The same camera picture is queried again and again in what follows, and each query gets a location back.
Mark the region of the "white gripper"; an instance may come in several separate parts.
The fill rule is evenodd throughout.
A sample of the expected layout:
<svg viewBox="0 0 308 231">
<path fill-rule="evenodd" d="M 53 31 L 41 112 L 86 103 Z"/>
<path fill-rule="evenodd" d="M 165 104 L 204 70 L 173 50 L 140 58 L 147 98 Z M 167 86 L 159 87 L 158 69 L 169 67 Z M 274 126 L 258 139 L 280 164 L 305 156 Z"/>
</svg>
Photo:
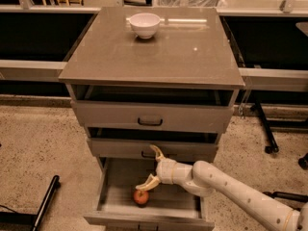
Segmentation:
<svg viewBox="0 0 308 231">
<path fill-rule="evenodd" d="M 150 148 L 155 152 L 155 160 L 158 162 L 157 176 L 150 174 L 143 184 L 136 186 L 137 190 L 150 191 L 161 182 L 170 185 L 184 185 L 193 179 L 193 167 L 191 165 L 178 163 L 175 160 L 166 158 L 157 145 L 151 144 Z"/>
</svg>

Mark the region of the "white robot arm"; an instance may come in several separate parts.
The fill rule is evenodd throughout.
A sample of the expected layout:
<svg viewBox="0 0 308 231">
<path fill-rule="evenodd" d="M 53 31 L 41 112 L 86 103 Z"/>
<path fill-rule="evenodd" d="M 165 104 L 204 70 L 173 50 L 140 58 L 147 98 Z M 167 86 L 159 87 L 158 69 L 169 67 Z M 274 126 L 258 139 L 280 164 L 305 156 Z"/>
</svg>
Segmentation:
<svg viewBox="0 0 308 231">
<path fill-rule="evenodd" d="M 227 175 L 205 161 L 192 166 L 166 158 L 162 150 L 151 144 L 157 162 L 156 174 L 137 185 L 138 191 L 149 191 L 159 184 L 178 185 L 188 193 L 205 197 L 214 189 L 242 208 L 269 231 L 308 231 L 308 206 L 297 211 L 275 199 L 258 192 Z"/>
</svg>

